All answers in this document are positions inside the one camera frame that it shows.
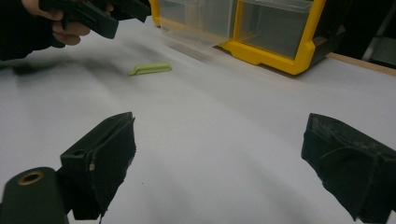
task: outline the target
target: white tabletop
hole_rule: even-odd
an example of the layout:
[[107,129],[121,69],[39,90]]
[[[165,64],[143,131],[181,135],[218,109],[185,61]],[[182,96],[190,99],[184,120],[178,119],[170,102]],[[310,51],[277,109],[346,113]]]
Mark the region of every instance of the white tabletop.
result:
[[[100,121],[132,111],[137,153],[103,223],[355,223],[301,159],[305,125],[330,116],[396,148],[396,77],[333,59],[289,77],[219,49],[181,51],[149,18],[121,22],[114,40],[92,33],[0,63],[1,192],[22,171],[58,169]],[[155,62],[173,70],[126,75]],[[20,63],[52,66],[17,76]]]

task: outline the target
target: green marker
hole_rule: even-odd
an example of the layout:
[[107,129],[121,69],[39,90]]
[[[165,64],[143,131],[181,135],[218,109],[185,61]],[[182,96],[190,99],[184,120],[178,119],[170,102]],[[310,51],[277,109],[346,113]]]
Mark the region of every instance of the green marker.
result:
[[170,63],[141,63],[128,72],[129,76],[142,75],[147,73],[167,72],[172,70]]

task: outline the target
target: round hole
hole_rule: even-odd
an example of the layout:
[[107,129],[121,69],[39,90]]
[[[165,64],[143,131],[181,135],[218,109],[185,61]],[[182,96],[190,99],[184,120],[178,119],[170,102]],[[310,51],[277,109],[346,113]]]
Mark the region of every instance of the round hole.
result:
[[82,155],[82,154],[84,154],[84,150],[82,150],[82,149],[79,149],[79,150],[76,150],[74,153],[73,153],[73,155],[75,155],[75,156],[80,156],[80,155]]
[[31,185],[44,177],[44,173],[41,171],[30,172],[18,180],[19,185]]

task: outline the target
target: clear plastic bin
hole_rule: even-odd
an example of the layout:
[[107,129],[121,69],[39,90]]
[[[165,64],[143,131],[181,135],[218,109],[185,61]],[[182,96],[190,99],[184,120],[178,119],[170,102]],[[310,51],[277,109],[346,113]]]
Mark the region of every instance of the clear plastic bin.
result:
[[236,40],[294,59],[313,0],[242,0]]
[[164,35],[190,47],[213,47],[233,34],[234,0],[160,0]]

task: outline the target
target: table surface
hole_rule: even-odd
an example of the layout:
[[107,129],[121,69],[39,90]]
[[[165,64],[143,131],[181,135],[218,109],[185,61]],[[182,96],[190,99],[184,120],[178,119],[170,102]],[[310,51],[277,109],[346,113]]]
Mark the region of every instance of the table surface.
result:
[[[155,62],[173,70],[126,75]],[[16,75],[24,63],[40,69]],[[396,148],[395,86],[335,59],[291,77],[165,44],[150,19],[122,21],[114,40],[92,33],[0,63],[0,190],[27,169],[58,169],[96,124],[132,111],[137,153],[103,223],[355,223],[301,159],[305,125],[330,116]]]

